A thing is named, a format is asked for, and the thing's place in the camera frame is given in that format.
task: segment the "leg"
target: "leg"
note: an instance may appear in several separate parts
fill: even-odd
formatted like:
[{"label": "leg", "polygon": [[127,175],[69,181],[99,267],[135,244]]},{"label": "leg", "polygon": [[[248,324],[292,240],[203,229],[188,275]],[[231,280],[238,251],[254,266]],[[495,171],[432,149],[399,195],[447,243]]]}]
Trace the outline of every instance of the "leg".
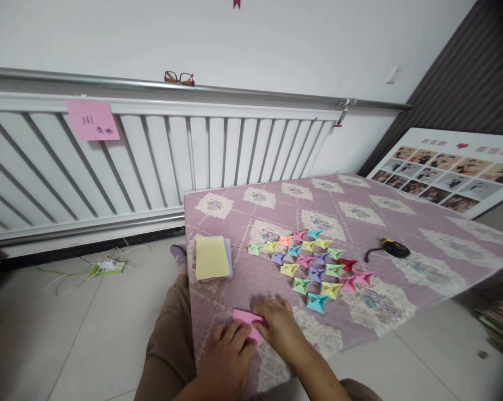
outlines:
[{"label": "leg", "polygon": [[196,377],[186,254],[177,246],[172,246],[171,252],[176,257],[180,274],[168,290],[147,343],[144,371],[135,401],[172,400]]},{"label": "leg", "polygon": [[383,401],[374,391],[355,380],[343,379],[341,384],[352,401]]}]

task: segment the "table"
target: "table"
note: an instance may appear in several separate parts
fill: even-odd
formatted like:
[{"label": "table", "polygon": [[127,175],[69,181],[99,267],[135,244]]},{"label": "table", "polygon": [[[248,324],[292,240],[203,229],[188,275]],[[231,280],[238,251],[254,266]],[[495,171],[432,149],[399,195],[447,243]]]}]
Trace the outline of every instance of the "table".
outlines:
[{"label": "table", "polygon": [[[376,340],[415,312],[503,268],[503,233],[356,175],[206,190],[187,194],[184,203],[196,365],[214,327],[229,322],[233,308],[250,310],[267,297],[287,299],[309,342],[328,358]],[[324,230],[321,237],[333,240],[330,247],[346,250],[345,259],[359,261],[354,270],[374,273],[371,286],[357,284],[357,292],[340,290],[337,300],[329,299],[325,314],[305,306],[306,296],[292,290],[293,279],[279,272],[269,254],[248,254],[251,243],[275,241],[306,228]],[[234,276],[198,283],[195,237],[216,235],[231,240]],[[377,247],[380,238],[403,243],[411,255],[397,259],[379,251],[364,263],[365,251]],[[295,276],[303,278],[305,271],[299,267]],[[320,284],[310,284],[309,292],[319,294]],[[288,367],[264,342],[252,362],[245,396],[290,377]]]}]

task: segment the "hand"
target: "hand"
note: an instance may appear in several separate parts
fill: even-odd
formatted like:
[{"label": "hand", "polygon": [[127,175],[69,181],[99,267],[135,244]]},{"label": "hand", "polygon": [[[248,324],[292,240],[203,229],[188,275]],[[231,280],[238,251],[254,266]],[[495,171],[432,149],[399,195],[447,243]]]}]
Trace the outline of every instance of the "hand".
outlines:
[{"label": "hand", "polygon": [[307,362],[314,349],[296,323],[288,301],[271,300],[256,306],[252,312],[262,316],[268,324],[255,322],[253,326],[289,366],[295,367]]},{"label": "hand", "polygon": [[225,324],[216,328],[213,344],[202,358],[193,381],[196,399],[240,400],[248,382],[248,371],[257,342],[246,338],[252,327],[234,321],[222,335]]}]

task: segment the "black tape measure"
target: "black tape measure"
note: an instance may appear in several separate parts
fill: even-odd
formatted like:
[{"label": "black tape measure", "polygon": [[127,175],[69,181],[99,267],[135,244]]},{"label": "black tape measure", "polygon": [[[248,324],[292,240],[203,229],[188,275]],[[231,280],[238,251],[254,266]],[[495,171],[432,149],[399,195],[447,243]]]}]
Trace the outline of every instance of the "black tape measure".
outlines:
[{"label": "black tape measure", "polygon": [[411,254],[411,251],[405,246],[400,244],[399,242],[393,241],[392,239],[383,238],[381,241],[380,248],[372,248],[364,254],[364,261],[368,263],[368,255],[374,251],[385,251],[389,255],[394,257],[403,259],[408,257]]}]

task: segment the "stack of colored paper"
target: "stack of colored paper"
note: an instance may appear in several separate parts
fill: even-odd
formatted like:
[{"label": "stack of colored paper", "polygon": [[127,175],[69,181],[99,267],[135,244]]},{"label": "stack of colored paper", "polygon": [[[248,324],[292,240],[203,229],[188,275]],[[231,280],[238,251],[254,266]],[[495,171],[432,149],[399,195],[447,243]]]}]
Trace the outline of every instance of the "stack of colored paper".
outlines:
[{"label": "stack of colored paper", "polygon": [[233,277],[231,241],[222,236],[196,238],[196,279]]}]

